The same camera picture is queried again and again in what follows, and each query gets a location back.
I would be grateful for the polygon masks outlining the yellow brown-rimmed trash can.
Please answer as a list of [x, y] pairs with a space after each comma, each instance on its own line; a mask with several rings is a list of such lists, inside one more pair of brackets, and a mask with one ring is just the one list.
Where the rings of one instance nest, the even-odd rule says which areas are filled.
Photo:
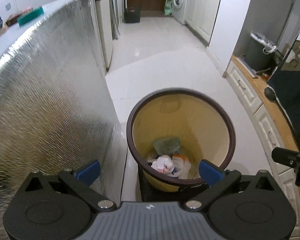
[[[186, 88], [157, 90], [141, 99], [126, 126], [129, 150], [145, 179], [156, 189], [177, 192], [203, 185], [198, 166], [206, 159], [220, 168], [230, 163], [236, 146], [235, 129], [223, 107], [213, 98]], [[154, 142], [174, 139], [178, 154], [191, 163], [187, 179], [160, 174], [147, 163]]]

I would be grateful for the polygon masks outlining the dark grey trash bin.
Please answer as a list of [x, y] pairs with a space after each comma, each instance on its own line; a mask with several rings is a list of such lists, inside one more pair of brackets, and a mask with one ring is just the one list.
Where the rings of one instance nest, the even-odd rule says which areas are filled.
[[244, 61], [251, 69], [258, 72], [267, 66], [277, 50], [277, 45], [261, 33], [251, 32], [250, 37]]

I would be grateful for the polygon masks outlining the white orange plastic bag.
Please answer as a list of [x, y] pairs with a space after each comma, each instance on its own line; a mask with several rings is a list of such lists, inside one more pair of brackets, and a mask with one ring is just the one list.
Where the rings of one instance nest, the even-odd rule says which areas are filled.
[[173, 155], [172, 162], [174, 164], [172, 177], [178, 179], [189, 179], [192, 165], [188, 158], [183, 155]]

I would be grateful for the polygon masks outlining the crumpled white tissue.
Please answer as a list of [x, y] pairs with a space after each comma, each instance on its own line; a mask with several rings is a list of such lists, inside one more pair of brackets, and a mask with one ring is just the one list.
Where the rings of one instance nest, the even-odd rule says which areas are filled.
[[168, 155], [162, 155], [153, 161], [151, 168], [160, 174], [168, 174], [174, 170], [174, 163]]

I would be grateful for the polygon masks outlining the white low wooden cabinet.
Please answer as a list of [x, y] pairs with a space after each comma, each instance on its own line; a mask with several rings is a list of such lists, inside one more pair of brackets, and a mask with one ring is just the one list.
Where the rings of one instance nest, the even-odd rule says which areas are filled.
[[296, 151], [293, 133], [277, 103], [268, 100], [264, 90], [266, 80], [253, 76], [244, 62], [232, 56], [225, 77], [244, 106], [265, 151], [273, 177], [281, 187], [296, 213], [296, 226], [291, 239], [300, 239], [300, 187], [295, 185], [295, 173], [290, 167], [271, 158], [275, 147]]

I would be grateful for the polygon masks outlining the black bin by door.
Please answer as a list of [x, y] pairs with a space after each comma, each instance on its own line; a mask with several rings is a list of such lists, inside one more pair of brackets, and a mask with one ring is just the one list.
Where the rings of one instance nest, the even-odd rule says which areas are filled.
[[141, 19], [141, 5], [136, 7], [126, 7], [124, 9], [124, 23], [139, 23]]

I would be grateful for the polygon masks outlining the green sponge on table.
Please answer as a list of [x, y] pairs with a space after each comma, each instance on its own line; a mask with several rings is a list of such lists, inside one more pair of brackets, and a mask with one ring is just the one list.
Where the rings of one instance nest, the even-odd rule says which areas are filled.
[[38, 18], [39, 16], [44, 14], [44, 9], [43, 7], [37, 7], [36, 9], [33, 9], [26, 14], [21, 15], [20, 17], [17, 18], [18, 25], [21, 27], [28, 22]]

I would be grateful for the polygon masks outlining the green plastic bag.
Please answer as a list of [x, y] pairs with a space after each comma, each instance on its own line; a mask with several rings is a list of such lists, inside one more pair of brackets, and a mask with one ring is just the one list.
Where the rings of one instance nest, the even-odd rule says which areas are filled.
[[173, 8], [173, 0], [165, 0], [164, 15], [170, 16], [172, 14], [172, 8]]

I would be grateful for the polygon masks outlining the white kitchen cabinets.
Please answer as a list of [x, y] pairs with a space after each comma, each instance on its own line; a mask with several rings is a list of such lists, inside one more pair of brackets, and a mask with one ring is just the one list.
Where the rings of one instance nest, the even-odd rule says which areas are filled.
[[209, 43], [220, 0], [187, 0], [185, 22]]

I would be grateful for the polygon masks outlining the white refrigerator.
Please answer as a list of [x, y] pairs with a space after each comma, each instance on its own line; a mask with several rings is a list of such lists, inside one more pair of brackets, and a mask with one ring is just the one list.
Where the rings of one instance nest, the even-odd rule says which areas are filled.
[[99, 35], [106, 71], [109, 70], [113, 55], [113, 35], [111, 28], [110, 1], [95, 0]]

